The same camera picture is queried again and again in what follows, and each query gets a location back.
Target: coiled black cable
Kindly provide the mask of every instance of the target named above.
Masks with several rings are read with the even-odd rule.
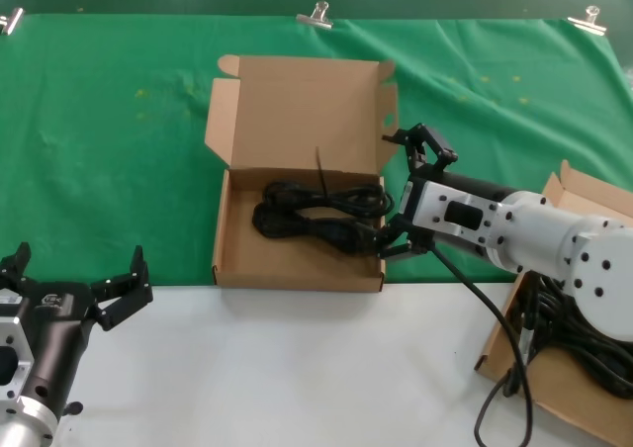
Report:
[[[264,189],[263,200],[266,205],[282,211],[327,207],[363,219],[383,217],[394,207],[392,196],[378,184],[328,193],[325,187],[315,190],[297,182],[276,181]]]
[[[598,332],[560,283],[541,277],[533,356],[547,346],[569,352],[612,395],[633,399],[633,344]]]
[[[315,218],[300,215],[307,208],[334,208],[353,218]],[[376,255],[377,230],[368,220],[386,215],[394,200],[380,185],[361,185],[342,192],[314,190],[297,182],[275,181],[255,207],[253,225],[266,237],[318,237],[346,254]]]
[[[563,292],[563,285],[558,281],[540,276],[536,283],[537,287],[528,287],[517,296],[517,312],[523,314],[524,320],[535,321],[528,366],[546,347],[556,346],[570,353],[606,391],[618,398],[633,399],[633,343],[613,340],[593,328],[581,314],[574,298]],[[517,392],[516,377],[521,377],[517,368],[515,362],[488,394],[475,425],[477,437],[497,392],[501,388],[506,396]]]

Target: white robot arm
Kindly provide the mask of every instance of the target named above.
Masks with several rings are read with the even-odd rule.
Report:
[[[379,233],[382,257],[425,252],[436,240],[509,272],[535,271],[561,281],[598,331],[633,341],[633,229],[554,208],[540,194],[445,172],[457,155],[424,125],[384,138],[406,147],[410,176],[399,212]],[[426,161],[425,144],[435,163]],[[403,232],[407,244],[385,248]]]

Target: robotic arm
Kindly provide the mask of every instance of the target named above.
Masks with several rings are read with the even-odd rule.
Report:
[[[24,275],[29,244],[0,261],[0,447],[46,447],[95,323],[108,331],[152,301],[136,247],[130,273],[95,284],[40,283]],[[116,299],[101,309],[98,304]]]
[[[457,154],[418,124],[384,140],[403,145],[410,176],[399,212],[379,230],[384,258],[425,253],[433,240],[514,273],[534,271],[563,283],[587,321],[605,335],[633,341],[633,229],[618,220],[554,208],[543,195],[445,171]],[[428,162],[428,146],[436,155]],[[401,234],[407,243],[391,244]]]

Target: black wire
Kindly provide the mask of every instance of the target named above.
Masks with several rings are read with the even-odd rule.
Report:
[[[376,254],[378,231],[370,220],[386,215],[394,200],[380,185],[360,185],[342,192],[328,192],[297,182],[276,181],[263,192],[263,202],[255,207],[253,225],[266,237],[299,235],[318,237],[346,254]],[[307,208],[327,207],[353,218],[315,218],[300,215]]]
[[[261,234],[272,239],[311,235],[346,254],[376,254],[376,230],[354,218],[311,219],[260,203],[252,221]]]
[[[541,276],[539,323],[534,333],[533,359],[547,346],[569,352],[606,391],[633,399],[633,344],[617,341],[593,328],[560,283]]]
[[[525,435],[523,436],[523,441],[519,444],[520,447],[525,447],[529,444],[530,439],[532,438],[532,424],[533,424],[533,412],[532,412],[532,394],[530,392],[529,383],[527,381],[527,371],[523,361],[521,359],[521,352],[518,347],[518,343],[516,342],[516,338],[514,335],[514,331],[510,323],[505,319],[501,311],[497,308],[493,302],[486,297],[486,295],[475,285],[473,284],[451,261],[449,261],[444,254],[442,254],[435,245],[431,245],[430,250],[435,257],[437,257],[442,264],[446,266],[446,268],[453,273],[453,275],[464,284],[477,298],[484,303],[484,305],[495,315],[498,322],[501,324],[503,331],[507,335],[507,339],[510,343],[510,347],[512,348],[512,353],[514,354],[516,370],[518,372],[518,376],[521,382],[521,386],[523,387],[523,394],[525,395]],[[486,447],[486,444],[482,440],[480,435],[480,428],[482,422],[484,420],[484,416],[486,415],[486,410],[490,405],[491,401],[495,397],[495,394],[498,390],[505,384],[505,382],[509,378],[509,372],[506,374],[501,380],[497,382],[491,393],[488,395],[484,404],[482,405],[482,409],[477,417],[477,421],[475,423],[475,440],[477,440],[477,445],[480,447]]]
[[[278,210],[328,207],[363,219],[383,217],[394,208],[394,199],[378,184],[325,194],[321,189],[314,190],[297,182],[275,181],[264,189],[263,200]]]

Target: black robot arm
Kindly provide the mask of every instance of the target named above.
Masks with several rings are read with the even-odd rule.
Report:
[[[30,258],[23,242],[0,260],[0,288],[16,294],[0,296],[0,447],[47,447],[59,419],[80,411],[66,402],[94,324],[110,330],[153,299],[140,246],[129,273],[94,284],[38,282],[25,276]]]

